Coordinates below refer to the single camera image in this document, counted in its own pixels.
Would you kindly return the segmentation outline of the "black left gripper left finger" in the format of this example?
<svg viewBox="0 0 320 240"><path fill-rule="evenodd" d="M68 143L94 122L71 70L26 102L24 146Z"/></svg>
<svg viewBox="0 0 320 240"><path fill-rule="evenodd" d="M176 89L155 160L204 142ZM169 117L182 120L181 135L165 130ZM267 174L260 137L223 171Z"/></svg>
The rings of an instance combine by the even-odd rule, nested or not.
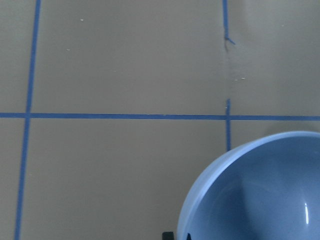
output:
<svg viewBox="0 0 320 240"><path fill-rule="evenodd" d="M174 232L173 231L164 231L161 235L162 240L174 240Z"/></svg>

